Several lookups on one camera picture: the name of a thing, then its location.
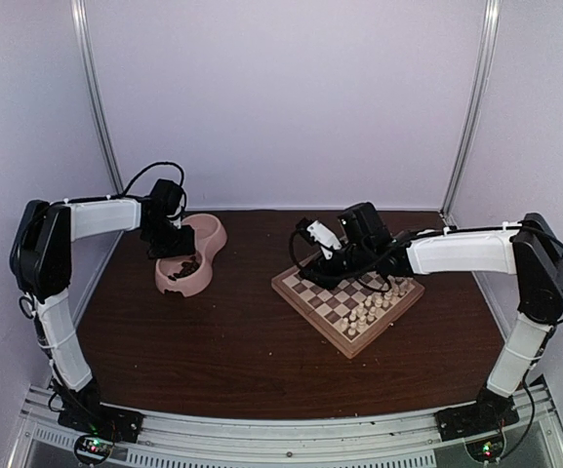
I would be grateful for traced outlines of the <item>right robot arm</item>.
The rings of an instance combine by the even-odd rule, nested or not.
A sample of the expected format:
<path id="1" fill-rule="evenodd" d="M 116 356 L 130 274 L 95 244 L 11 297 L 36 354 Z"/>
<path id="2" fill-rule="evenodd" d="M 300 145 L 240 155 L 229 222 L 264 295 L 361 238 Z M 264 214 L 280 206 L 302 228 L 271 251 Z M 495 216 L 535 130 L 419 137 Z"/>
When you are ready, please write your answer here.
<path id="1" fill-rule="evenodd" d="M 476 402 L 469 422 L 486 431 L 511 407 L 511 397 L 541 356 L 563 314 L 563 248 L 544 217 L 526 214 L 517 222 L 485 228 L 426 229 L 392 235 L 374 205 L 362 202 L 338 217 L 345 237 L 315 219 L 301 219 L 294 233 L 319 253 L 299 268 L 324 289 L 369 272 L 382 278 L 445 272 L 514 275 L 518 316 Z"/>

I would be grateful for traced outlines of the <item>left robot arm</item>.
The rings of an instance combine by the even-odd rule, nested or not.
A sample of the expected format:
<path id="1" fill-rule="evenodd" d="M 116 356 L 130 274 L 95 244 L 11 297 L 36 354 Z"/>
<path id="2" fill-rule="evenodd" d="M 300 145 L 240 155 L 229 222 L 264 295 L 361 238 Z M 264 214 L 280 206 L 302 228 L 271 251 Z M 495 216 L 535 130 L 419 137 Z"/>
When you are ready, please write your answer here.
<path id="1" fill-rule="evenodd" d="M 139 231 L 152 259 L 192 254 L 194 231 L 181 224 L 186 201 L 181 185 L 158 179 L 145 196 L 32 200 L 25 206 L 10 253 L 20 306 L 34 322 L 63 406 L 89 433 L 102 431 L 109 413 L 69 311 L 72 245 L 102 234 Z"/>

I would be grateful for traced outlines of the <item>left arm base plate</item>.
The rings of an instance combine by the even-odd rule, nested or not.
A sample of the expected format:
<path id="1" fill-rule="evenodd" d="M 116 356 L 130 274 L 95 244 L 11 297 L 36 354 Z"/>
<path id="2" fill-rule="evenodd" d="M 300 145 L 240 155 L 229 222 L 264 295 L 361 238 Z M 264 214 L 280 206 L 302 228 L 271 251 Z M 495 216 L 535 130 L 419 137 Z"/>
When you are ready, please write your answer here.
<path id="1" fill-rule="evenodd" d="M 115 443 L 135 443 L 143 420 L 143 414 L 138 411 L 101 407 L 99 417 L 92 417 L 82 410 L 64 409 L 58 424 Z"/>

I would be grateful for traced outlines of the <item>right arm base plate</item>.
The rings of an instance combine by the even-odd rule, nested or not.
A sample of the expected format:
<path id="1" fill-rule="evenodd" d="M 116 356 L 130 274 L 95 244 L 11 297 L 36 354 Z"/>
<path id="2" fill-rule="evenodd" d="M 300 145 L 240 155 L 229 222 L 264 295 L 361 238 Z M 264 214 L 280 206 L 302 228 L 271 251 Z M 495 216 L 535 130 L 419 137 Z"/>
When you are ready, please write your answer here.
<path id="1" fill-rule="evenodd" d="M 442 409 L 435 414 L 435 419 L 443 442 L 498 431 L 520 420 L 516 409 L 495 415 L 491 409 L 484 410 L 476 405 Z"/>

